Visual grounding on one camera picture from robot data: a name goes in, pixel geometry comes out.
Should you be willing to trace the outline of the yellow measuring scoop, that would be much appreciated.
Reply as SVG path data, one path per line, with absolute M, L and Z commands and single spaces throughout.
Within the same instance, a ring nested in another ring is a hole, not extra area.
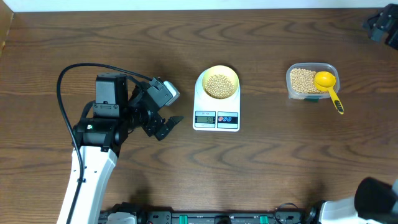
M 337 112 L 339 112 L 339 114 L 344 114 L 343 105 L 334 90 L 336 77 L 330 72 L 317 72 L 314 76 L 313 83 L 318 90 L 327 91 Z

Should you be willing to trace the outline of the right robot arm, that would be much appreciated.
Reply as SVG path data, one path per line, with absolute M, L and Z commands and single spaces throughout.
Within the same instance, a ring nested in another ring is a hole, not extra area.
M 363 27 L 368 37 L 397 49 L 397 4 L 390 3 L 368 17 Z M 367 177 L 354 197 L 322 201 L 312 207 L 302 223 L 397 223 L 397 183 L 389 185 Z

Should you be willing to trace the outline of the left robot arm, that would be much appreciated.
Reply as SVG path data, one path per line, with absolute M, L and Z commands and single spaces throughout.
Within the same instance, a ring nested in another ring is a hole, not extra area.
M 104 193 L 121 146 L 136 128 L 163 140 L 183 116 L 159 114 L 180 95 L 168 81 L 139 82 L 120 73 L 96 77 L 96 99 L 71 129 L 72 168 L 58 223 L 97 223 Z

